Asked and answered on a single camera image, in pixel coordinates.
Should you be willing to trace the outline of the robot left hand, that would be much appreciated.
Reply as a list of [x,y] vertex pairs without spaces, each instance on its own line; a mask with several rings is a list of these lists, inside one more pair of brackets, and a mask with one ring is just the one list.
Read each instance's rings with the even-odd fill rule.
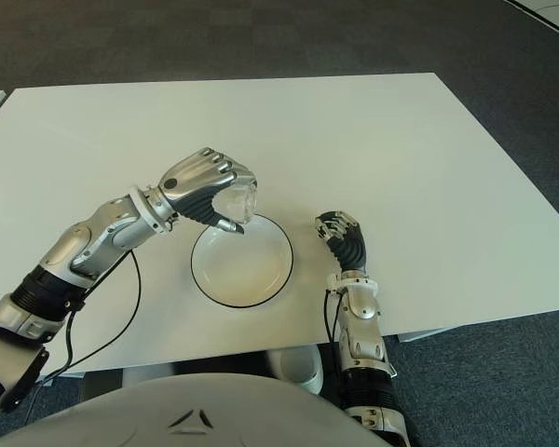
[[243,234],[243,224],[218,212],[213,200],[232,186],[256,186],[254,173],[238,161],[205,147],[168,169],[157,186],[144,192],[163,221],[184,217],[228,233]]

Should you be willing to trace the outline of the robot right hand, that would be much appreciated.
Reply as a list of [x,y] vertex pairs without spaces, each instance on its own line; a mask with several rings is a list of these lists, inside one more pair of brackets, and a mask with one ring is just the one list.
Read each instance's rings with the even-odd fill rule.
[[361,226],[352,216],[326,211],[315,218],[315,228],[342,271],[366,272],[366,246]]

